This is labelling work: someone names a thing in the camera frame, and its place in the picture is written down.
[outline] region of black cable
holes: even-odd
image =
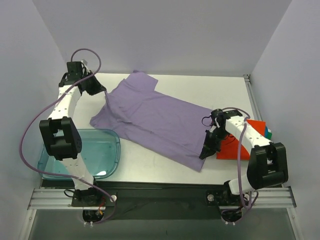
[[[75,191],[72,191],[72,190],[70,190],[70,189],[65,189],[65,190],[63,191],[64,195],[66,195],[68,198],[73,198],[73,197],[74,197],[74,196],[68,195],[66,192],[70,192],[70,193],[75,194]]]
[[[83,62],[81,62],[81,64],[82,64],[82,73],[83,73],[83,75],[84,76],[88,75],[87,68],[86,68],[85,64]]]
[[[223,220],[229,223],[234,223],[242,217],[242,206],[235,209],[224,209],[220,211]]]
[[[206,126],[206,127],[211,127],[211,126],[212,126],[211,124],[210,124],[210,125],[205,125],[205,124],[204,124],[204,119],[209,119],[209,118],[211,118],[211,117],[210,117],[210,116],[204,116],[204,117],[202,118],[201,123],[202,123],[203,126]]]
[[[67,74],[68,74],[68,73],[67,73],[67,72],[65,72],[65,73],[63,74],[63,76],[62,76],[61,80],[67,80],[67,79],[66,79]]]
[[[232,138],[232,137],[230,136],[230,134],[228,134],[228,135],[225,137],[225,139],[223,139],[223,140],[227,140],[228,138]]]
[[[226,143],[224,146],[233,143],[236,140],[236,138],[234,138],[231,142]]]

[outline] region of cable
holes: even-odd
[[[228,138],[230,138],[230,134],[228,134],[228,135],[223,139],[223,141],[227,140]]]
[[[106,204],[106,199],[103,197],[102,198],[102,203],[99,205],[99,208],[98,208],[98,210],[97,210],[97,212],[99,212],[101,215],[103,214],[102,213],[102,211],[101,211],[101,207],[103,206],[103,205],[105,205]]]
[[[232,144],[235,140],[236,140],[236,138],[234,137],[234,138],[232,139],[232,141],[227,142],[227,143],[226,143],[226,144],[224,144],[223,146],[227,146],[227,145],[229,145],[229,144]]]
[[[205,124],[204,124],[204,119],[209,119],[209,118],[211,118],[211,117],[210,117],[210,116],[204,116],[204,117],[202,118],[201,123],[202,123],[203,126],[206,126],[206,127],[211,127],[211,126],[212,126],[211,124],[210,124],[210,125],[205,125]]]
[[[68,195],[67,192],[75,194],[75,191],[72,191],[72,190],[70,190],[70,189],[65,189],[65,190],[63,191],[64,195],[66,195],[68,198],[73,198],[73,196]]]
[[[73,61],[73,58],[74,58],[75,54],[76,54],[77,52],[79,52],[79,51],[89,51],[89,52],[93,53],[93,54],[98,58],[98,60],[99,60],[99,66],[98,66],[97,70],[96,70],[94,73],[92,73],[92,74],[90,74],[90,75],[88,75],[88,76],[86,76],[86,77],[84,77],[84,78],[76,81],[74,84],[72,84],[72,85],[61,95],[61,97],[59,97],[56,101],[54,101],[53,103],[49,104],[49,105],[46,106],[44,109],[42,109],[42,110],[27,124],[27,127],[26,127],[26,129],[24,130],[24,132],[23,132],[23,134],[22,134],[22,136],[21,136],[20,142],[19,142],[19,155],[20,155],[20,158],[21,158],[22,162],[23,162],[28,168],[30,168],[31,170],[33,170],[33,171],[35,171],[35,172],[38,172],[38,173],[40,173],[40,174],[51,175],[51,176],[58,176],[58,177],[65,177],[65,178],[72,178],[72,179],[79,180],[80,182],[82,182],[82,183],[84,183],[84,184],[86,184],[86,185],[88,185],[88,186],[90,186],[90,187],[92,187],[92,188],[95,188],[95,189],[97,189],[98,191],[102,192],[104,195],[106,195],[106,196],[111,200],[112,203],[115,203],[115,201],[114,201],[114,199],[111,197],[111,195],[110,195],[109,193],[107,193],[106,191],[104,191],[102,188],[97,187],[97,186],[95,186],[95,185],[93,185],[93,184],[91,184],[91,183],[89,183],[89,182],[87,182],[87,181],[85,181],[85,180],[83,180],[83,179],[81,179],[81,178],[78,178],[77,176],[73,176],[73,175],[70,175],[70,174],[62,174],[62,173],[53,173],[53,172],[42,171],[42,170],[39,170],[39,169],[33,167],[32,165],[30,165],[30,164],[28,163],[28,161],[26,160],[26,158],[25,158],[25,156],[24,156],[24,154],[23,154],[23,151],[22,151],[22,147],[23,147],[23,143],[24,143],[24,139],[25,139],[25,137],[26,137],[26,134],[27,134],[29,128],[31,127],[31,125],[36,121],[36,119],[37,119],[41,114],[43,114],[46,110],[48,110],[49,108],[51,108],[51,107],[53,107],[54,105],[56,105],[57,103],[59,103],[59,102],[66,96],[66,93],[68,93],[73,87],[75,87],[75,86],[78,85],[79,83],[81,83],[81,82],[83,82],[83,81],[85,81],[85,80],[93,77],[94,75],[96,75],[96,74],[99,72],[99,70],[100,70],[100,68],[101,68],[101,58],[99,57],[99,55],[98,55],[95,51],[93,51],[93,50],[91,50],[91,49],[88,49],[88,48],[80,48],[80,49],[76,50],[76,51],[71,55],[71,62]],[[102,220],[100,220],[100,221],[98,221],[98,222],[95,222],[95,224],[100,224],[100,223],[103,223],[103,222],[105,222],[106,220],[110,219],[110,218],[113,216],[113,214],[115,213],[115,211],[116,211],[116,204],[114,205],[113,211],[112,211],[112,213],[111,213],[109,216],[104,217]]]
[[[246,114],[246,117],[244,118],[244,126],[243,126],[243,130],[240,134],[240,137],[239,137],[239,143],[238,143],[238,149],[237,149],[237,173],[238,173],[238,186],[239,186],[239,196],[240,196],[240,200],[241,200],[241,204],[242,204],[242,207],[246,209],[246,212],[242,215],[242,217],[235,221],[235,222],[227,222],[227,224],[235,224],[235,223],[238,223],[239,221],[241,221],[243,219],[243,217],[251,210],[252,206],[255,204],[258,196],[259,196],[259,193],[257,192],[256,193],[256,196],[253,200],[253,202],[251,202],[252,200],[252,192],[249,192],[249,204],[246,205],[245,203],[245,199],[244,199],[244,193],[243,193],[243,189],[242,189],[242,180],[241,180],[241,146],[242,146],[242,140],[244,138],[244,135],[245,135],[245,131],[247,129],[247,119],[250,119],[250,115],[249,113],[247,113],[246,111],[240,109],[240,108],[237,108],[237,107],[225,107],[222,109],[222,111],[224,110],[228,110],[228,109],[234,109],[234,110],[238,110],[238,111],[241,111],[243,112],[244,114]]]

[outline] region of white wall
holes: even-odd
[[[293,0],[252,75],[262,118],[287,149],[306,239],[319,239],[320,1]]]
[[[291,0],[33,0],[62,56],[88,47],[101,71],[250,74]],[[85,55],[89,63],[96,58]]]
[[[31,118],[56,99],[65,64],[31,0],[1,1],[0,33],[0,239],[15,240],[40,183],[19,158],[19,139]],[[34,166],[42,148],[38,124],[24,145]]]

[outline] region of screw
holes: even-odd
[[[209,202],[213,202],[215,199],[215,197],[212,194],[209,194],[206,198],[208,199]]]
[[[117,196],[116,195],[111,195],[111,198],[113,199],[114,202],[117,201]]]

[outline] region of black mounting bracket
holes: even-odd
[[[82,150],[82,140],[71,117],[41,120],[39,128],[49,156],[59,161],[77,158]],[[57,136],[59,130],[62,130],[63,135]]]
[[[270,142],[268,146],[252,148],[246,175],[254,189],[268,188],[287,182],[289,176],[285,146],[280,142]]]
[[[93,74],[92,71],[87,71],[87,68],[81,61],[69,61],[66,63],[66,67],[68,72],[63,75],[59,83],[60,88],[66,85],[73,85],[77,81]],[[91,76],[87,80],[80,82],[77,87],[81,94],[87,92],[90,96],[107,90],[95,76]]]
[[[203,148],[199,158],[205,159],[221,150],[221,142],[229,134],[226,131],[226,120],[234,116],[242,116],[238,110],[222,111],[222,109],[213,110],[210,114],[212,125],[216,126],[213,132],[205,131]]]

